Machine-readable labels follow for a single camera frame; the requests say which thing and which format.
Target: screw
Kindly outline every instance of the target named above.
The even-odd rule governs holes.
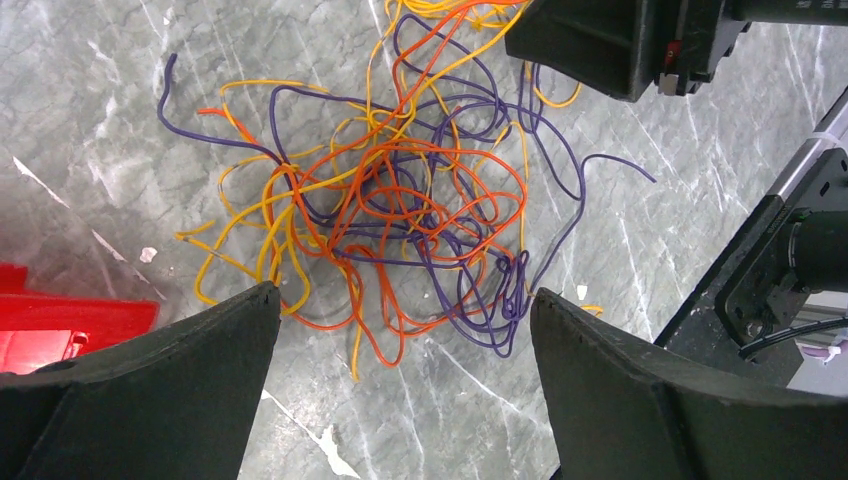
[[[749,322],[745,325],[745,333],[751,338],[756,338],[763,331],[763,326],[757,322]]]

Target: wire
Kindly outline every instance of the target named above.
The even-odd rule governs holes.
[[[556,250],[582,217],[586,200],[585,163],[593,158],[613,160],[637,168],[653,180],[644,170],[617,157],[593,155],[579,162],[562,134],[542,116],[546,99],[539,96],[539,92],[535,92],[539,96],[538,109],[532,104],[529,108],[522,106],[524,90],[533,91],[533,85],[538,90],[538,65],[530,69],[522,65],[518,103],[510,104],[499,96],[494,76],[479,55],[496,44],[518,20],[526,3],[518,0],[445,0],[429,4],[398,0],[392,14],[392,1],[385,2],[386,13],[391,17],[390,26],[371,52],[365,75],[365,98],[336,96],[323,87],[290,80],[232,82],[220,89],[220,109],[201,109],[198,113],[227,118],[241,141],[194,133],[174,126],[164,116],[176,62],[176,55],[172,55],[165,67],[165,88],[157,109],[160,121],[178,135],[258,153],[229,167],[219,178],[219,196],[231,219],[218,232],[215,241],[206,244],[194,238],[209,231],[214,226],[213,222],[194,231],[177,234],[178,239],[208,254],[195,279],[195,294],[204,302],[215,303],[204,293],[203,280],[211,264],[217,260],[236,267],[256,282],[268,279],[276,285],[289,281],[284,277],[283,267],[290,265],[302,285],[302,294],[295,302],[283,302],[283,314],[291,315],[306,326],[325,331],[355,324],[356,336],[351,355],[354,380],[359,379],[358,349],[363,335],[378,360],[387,367],[399,364],[408,338],[427,333],[447,322],[452,323],[469,341],[491,348],[499,356],[509,356],[518,322],[529,310],[532,291],[552,263]],[[490,10],[474,10],[483,4],[490,4],[487,7]],[[414,15],[401,15],[402,6],[425,12],[427,18],[440,21],[431,27]],[[448,26],[450,21],[453,21],[452,26]],[[497,29],[490,41],[474,51],[452,38],[458,27],[469,21],[473,28]],[[398,35],[400,30],[416,25],[423,29],[424,35],[412,46],[402,48]],[[374,102],[371,86],[373,60],[390,38],[396,58],[391,68],[397,93],[394,107]],[[409,60],[412,53],[430,40],[437,42],[438,47],[426,66],[412,63]],[[436,60],[448,47],[462,54],[460,60],[433,72]],[[482,71],[489,84],[484,86],[450,74],[467,63]],[[405,72],[417,75],[411,86],[407,83]],[[468,92],[443,95],[439,86],[446,84],[462,86]],[[231,89],[256,86],[272,87],[268,118],[274,148],[262,146],[235,118],[227,104]],[[343,104],[356,113],[338,124],[329,142],[290,155],[284,149],[276,119],[277,101],[283,92]],[[425,92],[432,94],[433,99],[424,100]],[[430,109],[441,113],[436,123],[425,121],[425,117],[419,115]],[[477,113],[480,109],[493,112],[488,126],[476,132],[463,128],[460,117]],[[517,114],[517,121],[512,120],[510,113]],[[353,124],[365,126],[365,134],[352,142],[340,143],[337,137]],[[559,179],[541,143],[540,127],[551,130],[568,153],[578,177],[577,193],[566,188]],[[523,174],[493,153],[516,129],[523,154]],[[526,183],[531,175],[525,134],[531,134],[536,140],[555,183],[580,202],[580,214],[559,237],[553,251],[546,255],[532,282],[527,276],[530,255],[524,239],[529,196]],[[462,145],[466,141],[478,145],[491,144],[491,148],[469,149]],[[302,164],[293,163],[297,159],[302,159]],[[224,192],[225,179],[243,167],[267,160],[274,162],[275,167],[262,189],[261,200],[238,211]],[[333,174],[326,176],[326,169]],[[484,172],[488,178],[499,179],[501,184],[497,189],[487,184]],[[314,194],[319,192],[334,196],[335,205],[327,205],[326,196],[316,201],[319,197]],[[518,252],[504,243],[514,237],[516,226]],[[237,228],[259,230],[264,236],[255,265],[248,267],[221,251],[229,235]],[[300,313],[313,290],[303,263],[310,258],[332,264],[347,283],[350,314],[343,321],[334,324],[315,322]],[[381,310],[377,318],[381,318],[384,330],[397,338],[397,354],[393,359],[383,353],[373,327],[366,322],[367,318],[374,318],[365,309],[366,294],[374,287],[369,286],[366,292],[361,271],[364,267],[371,269],[377,278]],[[396,291],[398,285],[393,283],[388,267],[423,270],[432,281],[441,312],[425,321],[405,313],[399,299],[408,295],[399,295]],[[449,280],[455,282],[453,287],[446,285],[448,277],[453,277]]]
[[[580,308],[587,312],[595,312],[596,317],[600,317],[604,314],[604,307],[598,305],[582,305]]]
[[[574,87],[574,92],[572,92],[571,96],[568,97],[568,100],[561,102],[561,103],[554,103],[551,100],[548,100],[548,98],[545,96],[545,94],[542,93],[542,89],[539,86],[539,83],[540,83],[539,70],[540,69],[541,69],[541,65],[537,63],[536,66],[535,66],[535,75],[531,74],[531,79],[532,79],[532,77],[536,78],[536,81],[533,84],[533,93],[535,93],[536,96],[539,97],[539,100],[541,100],[542,103],[544,103],[545,105],[547,105],[551,108],[570,107],[577,100],[577,97],[580,95],[580,91],[583,88],[583,84],[580,83],[580,82],[577,82],[577,85],[575,85],[575,87]]]
[[[766,348],[773,347],[781,342],[798,338],[811,333],[825,332],[848,327],[848,317],[832,318],[818,322],[808,323],[799,327],[790,327],[779,332],[760,337],[739,349],[739,356],[744,359],[752,358],[756,353]]]

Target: orange wire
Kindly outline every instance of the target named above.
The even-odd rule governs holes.
[[[300,235],[297,235],[296,232],[291,232],[292,235],[290,235],[290,238],[293,240],[293,244],[304,255],[325,258],[339,267],[347,281],[348,293],[351,299],[351,314],[339,323],[330,325],[317,324],[297,312],[293,313],[292,316],[300,323],[317,330],[332,331],[344,328],[352,322],[356,322],[362,328],[368,338],[368,341],[371,343],[379,361],[387,367],[394,367],[400,363],[403,357],[407,337],[424,334],[449,320],[447,314],[432,321],[416,321],[409,317],[399,305],[398,298],[395,294],[386,266],[384,264],[375,263],[373,266],[380,286],[379,299],[382,322],[390,332],[398,337],[398,352],[394,360],[388,360],[380,349],[377,339],[366,324],[365,318],[363,318],[364,315],[362,314],[366,295],[366,287],[362,280],[362,276],[359,270],[354,266],[352,260],[343,256],[338,256],[334,253],[334,251],[341,251],[348,255],[360,255],[372,259],[386,258],[388,237],[391,229],[393,228],[392,222],[401,220],[407,221],[417,231],[424,233],[426,235],[425,241],[432,244],[433,253],[430,257],[434,262],[445,262],[447,265],[452,265],[468,260],[469,263],[467,264],[467,267],[469,268],[479,263],[478,272],[474,279],[474,286],[477,288],[481,287],[486,278],[486,273],[488,272],[488,263],[485,254],[488,249],[494,248],[503,252],[510,260],[514,258],[509,249],[500,245],[495,240],[509,226],[513,225],[519,219],[527,202],[527,187],[524,184],[521,175],[515,169],[492,153],[461,148],[459,132],[453,121],[451,122],[451,130],[454,140],[453,148],[446,148],[424,140],[408,137],[391,138],[377,143],[375,137],[386,130],[386,127],[391,124],[396,125],[397,129],[402,128],[404,122],[407,121],[405,119],[405,108],[409,104],[410,100],[415,98],[417,91],[425,79],[428,78],[429,72],[433,69],[436,60],[449,44],[450,39],[457,31],[460,24],[463,23],[463,20],[471,8],[480,4],[516,5],[523,3],[524,1],[525,0],[472,0],[452,10],[443,17],[430,32],[428,32],[414,45],[402,51],[397,59],[395,59],[392,65],[392,77],[395,84],[395,91],[397,92],[398,104],[397,107],[386,115],[375,128],[369,130],[361,138],[354,140],[349,144],[343,145],[339,149],[334,149],[327,155],[324,155],[305,172],[294,172],[291,168],[277,167],[271,174],[272,177],[275,177],[282,172],[283,175],[288,177],[292,184],[292,204],[296,205],[296,210],[300,212],[300,218],[305,220],[303,222],[304,226],[309,231],[309,234],[314,241],[310,242],[310,245],[314,243],[314,245],[317,246],[317,250],[304,245],[300,240]],[[404,59],[406,59],[414,51],[421,48],[429,40],[433,39],[441,28],[454,18],[456,18],[456,22],[450,28],[449,32],[444,35],[444,39],[437,47],[430,62],[422,69],[422,73],[419,74],[418,80],[415,82],[413,87],[408,90],[401,88],[401,80],[398,75],[398,71],[400,66],[403,64]],[[204,115],[214,114],[225,117],[227,116],[224,111],[215,108],[201,109],[198,113]],[[233,120],[235,127],[248,142],[259,145],[255,137],[250,134],[248,129],[240,121],[234,117]],[[349,183],[342,183],[341,185],[334,184],[325,187],[328,190],[342,191],[344,193],[344,199],[341,202],[338,211],[335,212],[338,213],[338,216],[333,225],[332,232],[326,237],[326,241],[322,241],[322,238],[324,237],[319,234],[317,225],[310,221],[309,210],[306,207],[301,189],[306,187],[308,184],[316,184],[321,181],[314,177],[315,172],[319,168],[334,161],[334,159],[343,153],[355,150],[356,147],[360,145],[364,146],[363,142],[368,142],[372,139],[375,140],[375,143],[361,154],[358,168],[356,169],[356,173],[353,175],[353,179]],[[449,209],[446,205],[440,204],[436,199],[432,198],[432,196],[428,196],[420,191],[400,185],[396,180],[397,176],[394,174],[390,155],[391,152],[414,152],[421,155],[435,153],[443,155],[445,158],[449,159],[452,162],[452,165],[448,167],[449,170],[453,170],[453,172],[451,172],[451,176],[453,177],[452,183],[463,201],[463,206],[458,210],[451,211],[451,209]],[[514,178],[520,188],[520,195],[504,191],[490,191],[485,182],[483,182],[472,168],[461,163],[460,159],[462,157],[485,157],[486,159],[495,162]],[[380,168],[383,166],[389,173],[388,178],[391,179],[388,184],[385,184],[378,174]],[[460,174],[467,175],[474,185],[480,187],[483,194],[474,199],[468,198],[464,189],[461,188],[459,182]],[[364,185],[371,179],[376,180],[377,188],[371,189],[366,193]],[[272,222],[274,214],[270,199],[273,196],[272,182],[269,182],[262,192],[262,197],[265,202],[265,211],[271,218]],[[408,202],[403,201],[404,196],[407,198],[417,198],[421,203],[417,208],[409,208]],[[382,197],[389,205],[388,213],[369,207],[369,201],[375,200],[378,197]],[[501,207],[498,204],[498,199],[507,199],[514,202],[517,206],[515,213],[509,215],[506,219],[501,219],[500,217],[502,216],[502,212]],[[493,210],[491,218],[487,218],[488,216],[482,214],[481,210],[484,205],[489,204]],[[360,213],[365,213],[373,218],[384,220],[386,222],[386,227],[380,238],[377,251],[374,251],[368,246],[362,244],[343,245],[343,240],[347,238],[346,233],[353,224],[353,219]],[[420,223],[420,219],[429,214],[435,214],[438,217],[438,222],[436,223],[435,228],[426,228]],[[478,220],[482,225],[490,227],[493,230],[488,232],[475,232],[463,225],[460,219],[463,215],[468,214]],[[294,230],[295,222],[290,222],[288,228]],[[455,228],[460,232],[474,237],[478,240],[477,245],[471,251],[459,256],[437,255],[436,252],[440,247],[438,236],[448,228]],[[278,260],[279,255],[282,255],[282,252],[280,252],[276,247],[272,248],[272,265]],[[485,310],[492,308],[496,302],[500,300],[500,298],[496,298],[487,305],[478,305],[476,308],[473,308],[473,305],[467,305],[469,301],[474,301],[472,295],[474,295],[474,289],[469,288],[462,298],[456,300],[456,305],[452,310],[458,311],[459,309],[462,309],[466,315],[478,315],[483,313]],[[288,308],[288,305],[285,302],[281,302],[281,304],[283,308]]]

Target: gray marble floor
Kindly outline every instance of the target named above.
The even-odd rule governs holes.
[[[382,5],[367,1],[250,3],[0,3],[0,261],[29,265],[36,288],[160,301],[160,324],[202,308],[192,283],[203,255],[173,233],[224,218],[214,182],[240,154],[159,124],[167,55],[180,54],[171,118],[223,134],[222,122],[193,111],[218,104],[216,88],[227,81],[283,77],[361,95],[368,53],[386,26]],[[486,35],[460,37],[479,45]],[[572,300],[586,285],[605,320],[656,336],[848,83],[846,45],[848,30],[756,25],[696,96],[649,92],[628,105],[587,91],[549,113],[579,156],[627,157],[658,182],[590,167],[587,216],[543,285]],[[514,99],[518,63],[502,46],[485,59]],[[544,75],[554,97],[573,87]],[[375,82],[390,100],[382,66]],[[252,89],[231,105],[267,139],[266,99]],[[295,150],[326,139],[342,114],[288,102],[281,127],[298,133]],[[540,173],[530,185],[528,248],[540,255],[576,205],[551,188],[538,155],[531,162]],[[264,175],[240,177],[236,199],[255,198]],[[145,247],[159,252],[151,263],[139,260]],[[322,287],[310,313],[337,315],[337,285],[315,275]],[[206,285],[225,298],[248,284],[219,269]],[[362,478],[537,479],[558,463],[526,324],[508,360],[450,327],[414,340],[393,370],[366,350],[358,384],[351,341],[350,332],[284,321],[266,385],[272,398],[259,406],[243,478],[332,478],[310,437],[328,427],[324,440]]]

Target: red object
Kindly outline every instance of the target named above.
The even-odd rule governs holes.
[[[674,62],[677,61],[677,57],[680,56],[680,52],[683,50],[683,42],[680,40],[674,40],[668,43],[668,47],[666,48],[665,60],[663,61],[663,69],[668,70]]]
[[[0,372],[44,365],[111,347],[153,328],[159,305],[73,298],[24,288],[26,267],[0,264]]]

